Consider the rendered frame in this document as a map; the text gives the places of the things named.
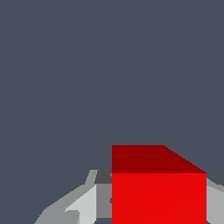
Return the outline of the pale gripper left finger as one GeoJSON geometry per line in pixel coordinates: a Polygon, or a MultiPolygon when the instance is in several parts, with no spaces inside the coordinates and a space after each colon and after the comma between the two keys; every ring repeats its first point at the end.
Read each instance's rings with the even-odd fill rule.
{"type": "Polygon", "coordinates": [[[112,171],[90,170],[83,185],[48,206],[34,224],[95,224],[112,218],[112,171]]]}

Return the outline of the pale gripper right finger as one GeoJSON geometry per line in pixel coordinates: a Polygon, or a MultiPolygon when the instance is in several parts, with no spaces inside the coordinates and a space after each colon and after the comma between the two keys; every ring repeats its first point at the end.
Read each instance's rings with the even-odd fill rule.
{"type": "Polygon", "coordinates": [[[224,224],[224,186],[206,180],[206,220],[210,224],[224,224]]]}

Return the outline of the red cube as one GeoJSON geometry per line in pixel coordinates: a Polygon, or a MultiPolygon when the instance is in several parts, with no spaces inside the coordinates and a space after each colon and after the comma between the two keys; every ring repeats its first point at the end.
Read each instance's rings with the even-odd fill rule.
{"type": "Polygon", "coordinates": [[[112,224],[207,224],[207,174],[164,145],[114,145],[112,224]]]}

